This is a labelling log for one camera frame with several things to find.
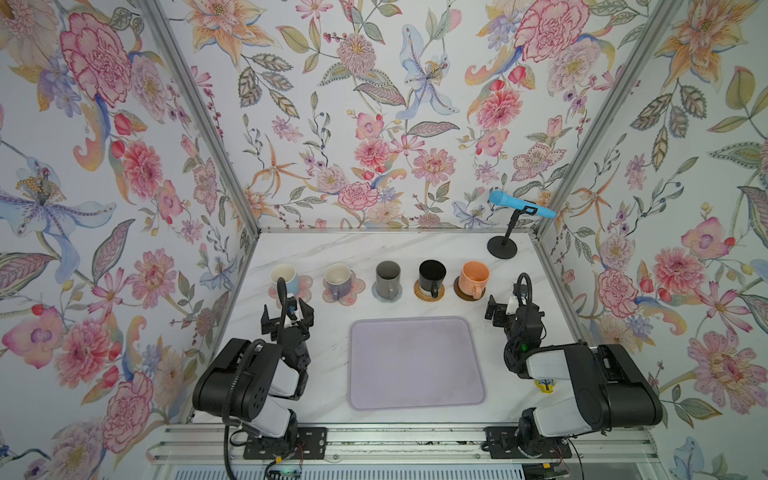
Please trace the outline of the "pink flower coaster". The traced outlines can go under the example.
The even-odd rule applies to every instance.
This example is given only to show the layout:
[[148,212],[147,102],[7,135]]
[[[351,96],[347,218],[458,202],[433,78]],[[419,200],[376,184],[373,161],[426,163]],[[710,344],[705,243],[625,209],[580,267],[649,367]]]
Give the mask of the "pink flower coaster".
[[[296,298],[309,303],[312,300],[311,287],[313,286],[313,283],[313,279],[309,275],[294,277],[290,282],[286,282],[288,296],[295,296]],[[278,306],[280,306],[276,284],[269,287],[268,295],[278,303]]]
[[358,296],[365,291],[366,284],[362,279],[359,279],[357,277],[354,270],[351,271],[350,280],[351,280],[350,292],[347,295],[342,296],[339,299],[335,300],[333,298],[333,295],[330,289],[331,285],[325,279],[323,279],[322,282],[323,282],[324,290],[322,293],[322,300],[329,304],[336,303],[345,307],[354,305],[358,300]]

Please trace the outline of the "light blue mug cream interior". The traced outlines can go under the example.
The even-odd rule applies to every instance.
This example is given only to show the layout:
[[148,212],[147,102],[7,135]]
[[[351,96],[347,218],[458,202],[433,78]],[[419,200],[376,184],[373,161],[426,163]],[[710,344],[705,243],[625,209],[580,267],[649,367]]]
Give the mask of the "light blue mug cream interior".
[[283,280],[289,295],[297,296],[300,292],[299,275],[296,268],[290,264],[280,264],[274,267],[270,272],[270,280],[274,286]]

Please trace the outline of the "orange mug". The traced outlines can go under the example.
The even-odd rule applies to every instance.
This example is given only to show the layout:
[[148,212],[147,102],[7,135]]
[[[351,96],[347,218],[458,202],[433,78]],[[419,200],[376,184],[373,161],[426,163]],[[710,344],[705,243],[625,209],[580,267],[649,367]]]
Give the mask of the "orange mug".
[[486,289],[489,279],[490,270],[487,265],[479,261],[469,261],[463,265],[458,283],[466,294],[477,298],[481,291]]

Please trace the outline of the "grey mug cream interior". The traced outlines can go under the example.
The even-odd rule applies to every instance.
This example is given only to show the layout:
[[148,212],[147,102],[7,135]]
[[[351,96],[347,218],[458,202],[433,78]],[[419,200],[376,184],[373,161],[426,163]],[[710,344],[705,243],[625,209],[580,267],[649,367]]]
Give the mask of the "grey mug cream interior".
[[330,300],[338,302],[352,290],[352,271],[344,263],[332,264],[325,271],[324,281]]

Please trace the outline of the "brown wooden round coaster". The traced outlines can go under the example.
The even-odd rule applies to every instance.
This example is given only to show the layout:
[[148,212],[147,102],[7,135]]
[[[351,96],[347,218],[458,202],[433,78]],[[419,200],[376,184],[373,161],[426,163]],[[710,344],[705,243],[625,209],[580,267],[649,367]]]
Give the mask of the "brown wooden round coaster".
[[483,289],[483,290],[481,291],[481,293],[480,293],[480,296],[479,296],[479,297],[477,297],[477,298],[475,298],[473,295],[468,295],[468,294],[466,294],[466,293],[465,293],[465,292],[464,292],[464,291],[463,291],[463,290],[460,288],[458,281],[455,281],[455,282],[454,282],[454,284],[453,284],[453,290],[454,290],[455,294],[456,294],[456,295],[457,295],[457,296],[458,296],[458,297],[459,297],[461,300],[463,300],[463,301],[467,301],[467,302],[476,302],[476,301],[479,301],[479,300],[481,300],[481,299],[482,299],[482,298],[485,296],[485,293],[486,293],[486,289]]

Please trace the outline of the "grey round patterned coaster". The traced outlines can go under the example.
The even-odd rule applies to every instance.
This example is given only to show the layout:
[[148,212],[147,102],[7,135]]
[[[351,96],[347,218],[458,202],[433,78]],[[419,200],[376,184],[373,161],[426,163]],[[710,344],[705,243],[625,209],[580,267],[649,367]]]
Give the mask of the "grey round patterned coaster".
[[387,296],[383,296],[379,293],[378,283],[375,282],[371,287],[371,293],[377,301],[380,301],[383,303],[395,303],[402,298],[403,289],[401,285],[398,285],[397,289],[394,291],[393,294],[388,294]]

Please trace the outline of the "black mug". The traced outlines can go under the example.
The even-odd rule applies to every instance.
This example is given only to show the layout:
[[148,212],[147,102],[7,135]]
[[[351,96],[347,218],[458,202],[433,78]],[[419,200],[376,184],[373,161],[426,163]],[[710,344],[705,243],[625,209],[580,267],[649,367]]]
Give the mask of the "black mug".
[[440,285],[443,285],[447,270],[445,265],[434,259],[423,261],[419,265],[419,278],[418,282],[424,290],[432,292],[433,296],[437,295],[437,290]]

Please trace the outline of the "dark grey mug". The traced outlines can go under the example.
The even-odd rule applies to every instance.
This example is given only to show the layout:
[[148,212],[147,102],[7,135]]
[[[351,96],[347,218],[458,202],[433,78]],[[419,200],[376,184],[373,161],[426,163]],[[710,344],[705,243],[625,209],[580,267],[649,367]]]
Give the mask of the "dark grey mug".
[[376,267],[376,282],[378,283],[379,293],[383,296],[393,294],[400,284],[401,267],[398,263],[386,260],[379,263]]

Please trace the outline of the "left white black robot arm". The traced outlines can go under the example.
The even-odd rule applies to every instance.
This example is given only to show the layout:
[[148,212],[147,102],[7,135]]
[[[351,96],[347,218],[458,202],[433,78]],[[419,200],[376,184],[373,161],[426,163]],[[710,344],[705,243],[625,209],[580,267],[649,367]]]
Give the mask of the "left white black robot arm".
[[298,400],[304,393],[313,325],[314,309],[294,296],[279,317],[265,311],[261,327],[269,339],[229,340],[197,381],[193,408],[245,433],[250,452],[267,457],[294,452],[299,443],[296,414],[278,401]]

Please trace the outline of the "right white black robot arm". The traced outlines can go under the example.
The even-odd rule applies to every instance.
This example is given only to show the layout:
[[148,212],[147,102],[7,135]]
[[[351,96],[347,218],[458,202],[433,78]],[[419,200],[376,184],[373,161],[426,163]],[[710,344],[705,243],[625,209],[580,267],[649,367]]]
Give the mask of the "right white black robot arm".
[[519,300],[508,306],[488,300],[485,318],[504,330],[507,369],[524,380],[547,385],[567,381],[572,394],[543,407],[523,410],[514,427],[485,429],[484,449],[494,458],[541,458],[566,454],[570,439],[618,428],[655,426],[662,405],[645,377],[619,344],[590,347],[584,342],[543,346],[544,312]]

